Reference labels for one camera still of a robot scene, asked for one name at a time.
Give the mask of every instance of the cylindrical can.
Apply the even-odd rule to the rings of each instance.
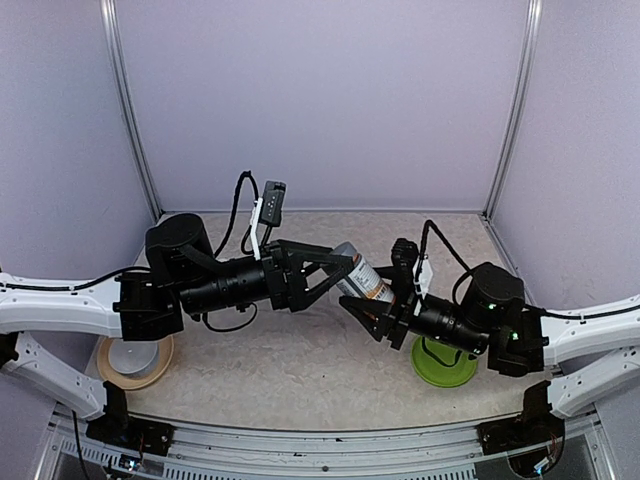
[[[336,284],[343,294],[349,297],[394,302],[396,296],[391,287],[387,285],[350,242],[338,245],[331,253],[353,258],[353,270]]]

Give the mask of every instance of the white cable clip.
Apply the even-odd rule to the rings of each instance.
[[[255,206],[253,207],[253,212],[251,212],[251,221],[250,221],[250,233],[249,238],[251,238],[251,248],[253,249],[253,257],[256,260],[260,260],[260,244],[258,243],[258,220],[260,219],[260,212],[262,211],[262,197],[259,197],[256,201]]]
[[[429,293],[429,285],[431,285],[431,279],[433,278],[433,270],[431,269],[431,264],[429,263],[427,255],[423,257],[420,272],[418,272],[419,263],[420,260],[416,261],[416,264],[413,266],[413,285],[416,289],[416,295],[424,299],[426,298],[427,293]],[[413,314],[418,315],[420,313],[420,308],[421,302],[418,302]]]

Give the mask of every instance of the beige tape roll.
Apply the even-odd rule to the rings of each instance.
[[[158,342],[157,362],[153,370],[139,378],[127,377],[113,369],[109,363],[109,349],[113,340],[113,338],[105,338],[98,349],[96,363],[103,380],[107,380],[123,390],[138,390],[151,385],[169,368],[173,357],[173,337],[171,335]]]

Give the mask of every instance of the lime green plastic bowl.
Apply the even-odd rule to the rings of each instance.
[[[433,357],[425,353],[424,347],[436,355],[443,363],[441,365]],[[478,368],[478,360],[470,359],[469,354],[463,352],[456,362],[458,350],[425,337],[416,338],[411,349],[411,364],[416,373],[425,382],[442,388],[454,388],[464,385]]]

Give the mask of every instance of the floor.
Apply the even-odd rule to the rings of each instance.
[[[202,215],[211,243],[220,242],[228,216]],[[349,240],[375,265],[390,263],[397,237],[419,242],[422,223],[432,218],[470,265],[500,259],[476,215],[419,213],[285,213],[272,239],[335,246]],[[248,215],[221,257],[240,254]],[[433,236],[431,293],[449,298],[462,273]],[[466,385],[433,387],[413,371],[407,338],[400,351],[377,343],[338,305],[332,290],[313,307],[295,314],[273,312],[260,302],[246,329],[216,334],[185,316],[175,335],[176,351],[154,385],[128,393],[132,412],[213,425],[285,430],[368,430],[446,424],[520,411],[524,390],[543,374],[513,379],[486,369],[486,356]],[[210,314],[217,326],[245,317],[235,310]],[[88,372],[95,375],[94,362]]]

